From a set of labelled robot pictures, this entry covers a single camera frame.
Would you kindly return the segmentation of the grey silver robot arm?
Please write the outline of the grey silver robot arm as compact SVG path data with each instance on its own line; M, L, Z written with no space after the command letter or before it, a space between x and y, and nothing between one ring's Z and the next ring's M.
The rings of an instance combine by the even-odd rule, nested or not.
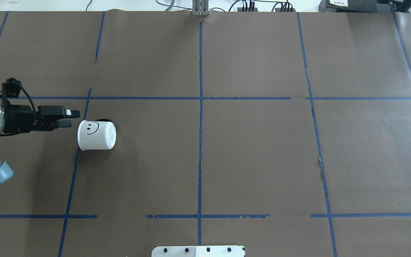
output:
M0 136L15 136L33 131L53 131L71 127L71 119L80 118L79 110L70 110L62 105L0 104ZM0 155L0 184L13 177L13 169Z

